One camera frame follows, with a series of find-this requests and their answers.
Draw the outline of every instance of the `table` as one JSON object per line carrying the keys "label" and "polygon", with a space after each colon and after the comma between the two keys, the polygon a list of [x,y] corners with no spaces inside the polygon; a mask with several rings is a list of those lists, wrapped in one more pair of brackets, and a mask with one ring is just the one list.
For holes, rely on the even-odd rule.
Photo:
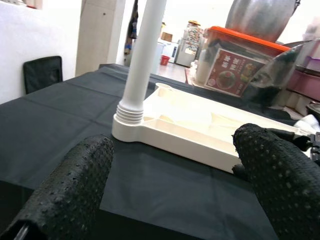
{"label": "table", "polygon": [[[157,235],[158,226],[174,234],[175,239],[276,240],[249,183],[161,149],[111,136],[113,114],[127,74],[126,67],[104,65],[0,105],[0,180],[35,189],[78,142],[104,134],[113,140],[115,155],[100,212],[129,218],[121,231],[125,232],[129,224],[143,222],[150,235],[154,231],[153,239],[164,238]],[[147,96],[156,82],[250,112],[259,111],[239,98],[156,75],[151,75]],[[294,123],[280,110],[258,113]],[[97,224],[108,232],[108,222],[100,217]]]}

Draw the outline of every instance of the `white plastic pole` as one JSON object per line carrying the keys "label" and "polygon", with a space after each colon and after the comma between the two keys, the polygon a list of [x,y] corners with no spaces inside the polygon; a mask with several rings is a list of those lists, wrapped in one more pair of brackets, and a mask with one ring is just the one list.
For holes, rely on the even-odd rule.
{"label": "white plastic pole", "polygon": [[147,0],[141,29],[134,46],[128,78],[115,119],[126,124],[139,124],[143,118],[150,72],[156,54],[167,0]]}

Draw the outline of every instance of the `silver pot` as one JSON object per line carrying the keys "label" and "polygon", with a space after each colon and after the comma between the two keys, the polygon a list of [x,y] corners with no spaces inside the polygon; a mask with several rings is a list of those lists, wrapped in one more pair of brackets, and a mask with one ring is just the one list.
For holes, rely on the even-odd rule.
{"label": "silver pot", "polygon": [[234,0],[225,27],[275,42],[299,3],[299,0]]}

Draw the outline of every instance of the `red bucket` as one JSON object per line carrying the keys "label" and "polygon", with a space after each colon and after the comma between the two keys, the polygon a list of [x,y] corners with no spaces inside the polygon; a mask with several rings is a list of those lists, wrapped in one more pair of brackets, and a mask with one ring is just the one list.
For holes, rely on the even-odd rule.
{"label": "red bucket", "polygon": [[169,62],[170,57],[162,55],[161,56],[161,65],[167,66],[168,62]]}

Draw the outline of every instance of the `floor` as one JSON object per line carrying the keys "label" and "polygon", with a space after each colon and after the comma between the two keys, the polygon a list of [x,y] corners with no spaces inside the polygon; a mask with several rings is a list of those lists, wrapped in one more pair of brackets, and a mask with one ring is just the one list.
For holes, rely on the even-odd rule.
{"label": "floor", "polygon": [[185,66],[168,62],[167,66],[160,65],[157,75],[173,79],[182,83],[186,82]]}

